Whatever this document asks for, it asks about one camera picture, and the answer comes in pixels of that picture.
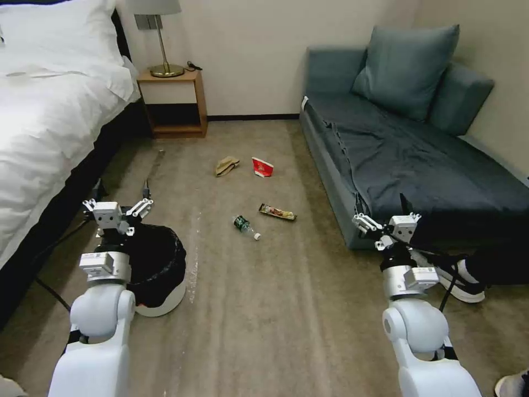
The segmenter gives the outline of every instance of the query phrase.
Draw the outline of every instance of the gray blanket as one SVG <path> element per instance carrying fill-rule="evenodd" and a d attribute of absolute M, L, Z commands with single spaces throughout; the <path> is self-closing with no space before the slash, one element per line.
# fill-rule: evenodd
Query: gray blanket
<path fill-rule="evenodd" d="M 316 101 L 315 111 L 344 181 L 375 219 L 402 213 L 402 193 L 423 216 L 425 240 L 525 228 L 529 189 L 490 157 L 427 124 L 353 102 L 347 118 L 328 102 Z"/>

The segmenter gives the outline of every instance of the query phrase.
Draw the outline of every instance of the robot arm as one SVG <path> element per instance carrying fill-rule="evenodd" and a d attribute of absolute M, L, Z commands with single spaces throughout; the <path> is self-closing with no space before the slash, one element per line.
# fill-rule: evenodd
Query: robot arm
<path fill-rule="evenodd" d="M 134 294 L 126 290 L 131 280 L 127 242 L 153 205 L 148 196 L 144 192 L 144 199 L 126 211 L 117 202 L 83 202 L 102 242 L 96 252 L 81 256 L 88 289 L 72 304 L 70 338 L 55 367 L 50 397 L 127 395 L 128 333 L 136 307 Z"/>
<path fill-rule="evenodd" d="M 398 380 L 404 397 L 481 397 L 472 376 L 460 365 L 449 339 L 445 316 L 428 302 L 417 299 L 439 282 L 434 267 L 407 246 L 420 215 L 394 216 L 380 225 L 369 216 L 354 216 L 355 225 L 375 240 L 384 260 L 380 265 L 384 291 L 390 301 L 382 324 L 399 365 Z M 434 361 L 417 354 L 435 354 Z"/>

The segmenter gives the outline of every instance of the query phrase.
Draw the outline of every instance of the bed frame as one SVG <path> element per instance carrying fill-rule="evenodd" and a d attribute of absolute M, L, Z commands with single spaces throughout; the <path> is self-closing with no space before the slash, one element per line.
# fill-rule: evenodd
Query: bed frame
<path fill-rule="evenodd" d="M 112 15 L 122 55 L 131 57 L 117 12 Z M 115 119 L 103 126 L 94 150 L 72 170 L 65 187 L 55 196 L 13 256 L 0 269 L 0 330 L 18 306 L 49 254 L 33 262 L 34 256 L 66 231 L 98 178 L 119 150 L 124 137 L 150 136 L 149 122 L 140 101 L 129 104 Z"/>

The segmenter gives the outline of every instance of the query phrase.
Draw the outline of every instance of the lamp base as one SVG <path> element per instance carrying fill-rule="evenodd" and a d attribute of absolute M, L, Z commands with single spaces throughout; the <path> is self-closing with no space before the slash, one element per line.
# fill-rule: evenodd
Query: lamp base
<path fill-rule="evenodd" d="M 176 77 L 185 73 L 182 66 L 170 64 L 153 66 L 149 70 L 151 76 L 160 78 Z"/>

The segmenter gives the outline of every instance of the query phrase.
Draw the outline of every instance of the white bedsheet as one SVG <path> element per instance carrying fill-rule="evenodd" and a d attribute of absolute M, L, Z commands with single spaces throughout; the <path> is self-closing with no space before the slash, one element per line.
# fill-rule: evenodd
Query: white bedsheet
<path fill-rule="evenodd" d="M 0 78 L 0 268 L 126 105 L 82 74 Z"/>

